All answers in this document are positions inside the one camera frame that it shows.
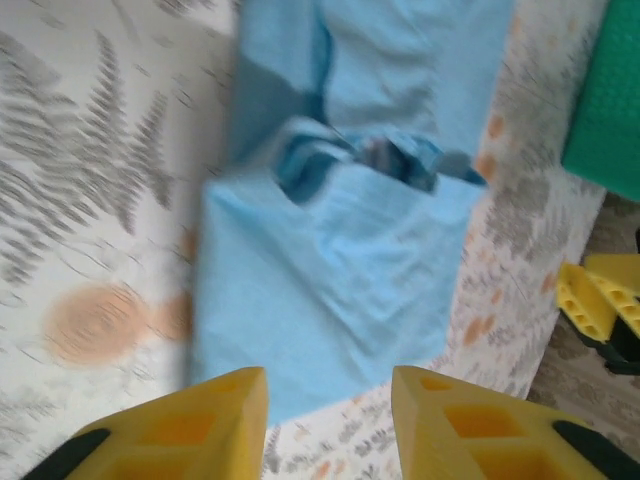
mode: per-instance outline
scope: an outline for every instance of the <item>blue fabric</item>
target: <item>blue fabric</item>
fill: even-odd
[[[274,424],[442,352],[512,4],[245,0],[193,382],[264,366]]]

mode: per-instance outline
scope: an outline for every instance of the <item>green plastic block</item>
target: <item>green plastic block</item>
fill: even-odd
[[[640,201],[640,0],[609,4],[562,163]]]

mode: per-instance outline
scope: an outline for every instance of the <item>bed sheet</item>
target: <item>bed sheet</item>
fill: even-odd
[[[478,170],[448,346],[525,397],[555,272],[604,191],[559,164],[606,0],[522,1]],[[222,167],[231,0],[31,0],[0,17],[0,479],[183,386],[202,180]],[[401,478],[389,385],[268,432],[264,478]]]

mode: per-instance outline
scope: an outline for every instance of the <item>yellow plastic piece with holes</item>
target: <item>yellow plastic piece with holes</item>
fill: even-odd
[[[616,310],[584,268],[562,264],[556,283],[556,302],[580,333],[601,343],[609,340]]]
[[[571,415],[418,367],[394,369],[391,399],[404,480],[605,478],[553,430]]]
[[[264,369],[245,368],[87,425],[111,435],[68,480],[256,480],[267,428]]]
[[[620,318],[640,337],[640,255],[590,255],[585,269]]]

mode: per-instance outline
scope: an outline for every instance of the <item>gray fern pattern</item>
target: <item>gray fern pattern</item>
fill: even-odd
[[[0,277],[14,287],[100,214],[133,233],[144,189],[170,208],[172,176],[160,145],[167,97],[156,92],[130,134],[116,52],[96,35],[99,74],[78,111],[55,90],[58,75],[0,32]]]

